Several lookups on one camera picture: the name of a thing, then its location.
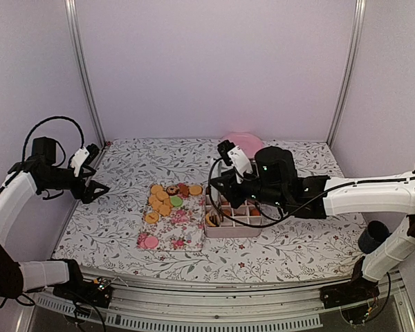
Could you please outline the metal tongs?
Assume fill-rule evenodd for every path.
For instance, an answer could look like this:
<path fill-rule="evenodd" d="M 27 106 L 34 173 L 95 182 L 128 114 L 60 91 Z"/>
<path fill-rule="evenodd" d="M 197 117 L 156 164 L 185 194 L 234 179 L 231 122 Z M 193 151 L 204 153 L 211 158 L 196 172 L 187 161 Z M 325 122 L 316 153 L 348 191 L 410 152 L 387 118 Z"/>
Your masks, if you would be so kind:
<path fill-rule="evenodd" d="M 221 172 L 222 172 L 221 169 L 222 169 L 221 159 L 220 158 L 219 159 L 212 158 L 210 160 L 210 172 L 209 172 L 209 175 L 208 175 L 208 180 L 211 177 L 221 176 Z M 210 194 L 210 187 L 209 187 L 209 195 L 210 195 L 210 202 L 211 202 L 211 205 L 212 205 L 212 211 L 210 213 L 216 215 L 217 221 L 218 221 L 218 226 L 217 227 L 219 227 L 221 225 L 221 222 L 223 221 L 222 214 L 219 213 L 219 209 L 221 208 L 221 201 L 218 202 L 218 203 L 215 203 L 212 200 L 212 196 Z"/>

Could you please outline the compartment tin box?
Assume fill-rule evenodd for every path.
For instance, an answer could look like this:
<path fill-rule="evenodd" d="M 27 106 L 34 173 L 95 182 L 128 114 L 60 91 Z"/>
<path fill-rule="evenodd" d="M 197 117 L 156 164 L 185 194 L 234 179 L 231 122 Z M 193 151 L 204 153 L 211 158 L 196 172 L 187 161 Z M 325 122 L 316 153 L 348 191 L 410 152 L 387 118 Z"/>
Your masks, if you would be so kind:
<path fill-rule="evenodd" d="M 205 215 L 211 211 L 209 189 L 206 189 Z M 219 213 L 223 217 L 219 227 L 211 228 L 205 222 L 207 238 L 251 238 L 258 237 L 261 234 L 261 229 L 256 228 L 256 226 L 262 224 L 262 217 L 251 201 L 245 201 L 239 207 L 233 208 L 225 197 L 222 197 Z"/>

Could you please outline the floral cookie tray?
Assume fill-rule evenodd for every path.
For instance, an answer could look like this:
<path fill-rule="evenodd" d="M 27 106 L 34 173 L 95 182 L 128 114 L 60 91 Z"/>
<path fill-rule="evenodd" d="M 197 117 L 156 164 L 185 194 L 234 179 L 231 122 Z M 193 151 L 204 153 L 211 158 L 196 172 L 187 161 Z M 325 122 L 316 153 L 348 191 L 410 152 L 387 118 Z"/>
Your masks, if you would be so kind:
<path fill-rule="evenodd" d="M 166 188 L 180 187 L 175 195 L 183 199 L 180 207 L 170 203 Z M 137 248 L 167 252 L 199 252 L 203 247 L 205 231 L 205 189 L 198 196 L 189 193 L 189 187 L 198 183 L 154 183 L 149 186 L 147 203 L 142 216 L 142 226 L 137 237 Z M 159 244 L 154 249 L 146 249 L 143 241 L 154 236 Z"/>

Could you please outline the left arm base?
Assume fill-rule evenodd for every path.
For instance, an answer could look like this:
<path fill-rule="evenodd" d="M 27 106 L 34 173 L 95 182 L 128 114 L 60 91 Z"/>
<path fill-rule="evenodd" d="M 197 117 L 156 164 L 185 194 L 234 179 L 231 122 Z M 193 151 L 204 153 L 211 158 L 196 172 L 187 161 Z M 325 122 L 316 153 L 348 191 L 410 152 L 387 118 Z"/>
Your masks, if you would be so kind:
<path fill-rule="evenodd" d="M 113 295 L 113 287 L 110 282 L 103 277 L 87 281 L 75 260 L 65 259 L 63 262 L 68 268 L 69 280 L 63 284 L 54 285 L 53 294 L 72 302 L 108 308 Z"/>

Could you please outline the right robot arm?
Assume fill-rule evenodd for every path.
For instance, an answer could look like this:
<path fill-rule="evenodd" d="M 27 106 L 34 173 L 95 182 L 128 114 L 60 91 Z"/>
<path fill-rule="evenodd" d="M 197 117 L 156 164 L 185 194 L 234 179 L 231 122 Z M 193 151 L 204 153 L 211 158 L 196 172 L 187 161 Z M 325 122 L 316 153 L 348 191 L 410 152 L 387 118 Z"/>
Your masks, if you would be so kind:
<path fill-rule="evenodd" d="M 253 159 L 226 140 L 219 144 L 220 159 L 228 170 L 209 176 L 207 186 L 224 196 L 233 208 L 247 200 L 277 208 L 277 225 L 296 217 L 326 219 L 339 214 L 397 212 L 405 218 L 399 227 L 373 252 L 364 256 L 344 286 L 344 296 L 357 302 L 371 283 L 378 282 L 392 268 L 415 251 L 415 168 L 393 176 L 339 178 L 297 174 L 289 150 L 269 146 Z"/>

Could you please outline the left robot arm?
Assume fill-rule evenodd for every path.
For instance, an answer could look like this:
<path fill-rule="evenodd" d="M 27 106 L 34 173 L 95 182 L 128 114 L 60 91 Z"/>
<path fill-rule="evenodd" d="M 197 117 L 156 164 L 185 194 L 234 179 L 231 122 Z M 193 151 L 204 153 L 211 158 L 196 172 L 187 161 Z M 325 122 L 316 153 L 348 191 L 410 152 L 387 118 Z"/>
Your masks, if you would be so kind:
<path fill-rule="evenodd" d="M 62 295 L 82 300 L 102 289 L 84 280 L 73 259 L 17 262 L 5 248 L 12 226 L 32 197 L 51 190 L 59 195 L 69 191 L 74 199 L 89 204 L 109 192 L 109 187 L 92 180 L 96 170 L 91 163 L 99 155 L 99 147 L 86 145 L 84 134 L 79 135 L 78 150 L 60 163 L 57 150 L 62 145 L 56 139 L 26 136 L 24 145 L 30 145 L 31 152 L 22 153 L 0 187 L 0 297 L 17 299 L 28 292 L 53 287 Z"/>

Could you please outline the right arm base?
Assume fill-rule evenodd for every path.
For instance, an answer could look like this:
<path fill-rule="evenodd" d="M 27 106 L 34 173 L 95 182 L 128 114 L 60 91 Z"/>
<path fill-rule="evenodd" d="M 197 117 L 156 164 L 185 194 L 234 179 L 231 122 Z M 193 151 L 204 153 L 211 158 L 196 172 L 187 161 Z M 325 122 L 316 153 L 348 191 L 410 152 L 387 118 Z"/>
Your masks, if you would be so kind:
<path fill-rule="evenodd" d="M 378 282 L 355 277 L 345 283 L 321 287 L 320 300 L 324 308 L 335 308 L 365 301 L 379 294 Z"/>

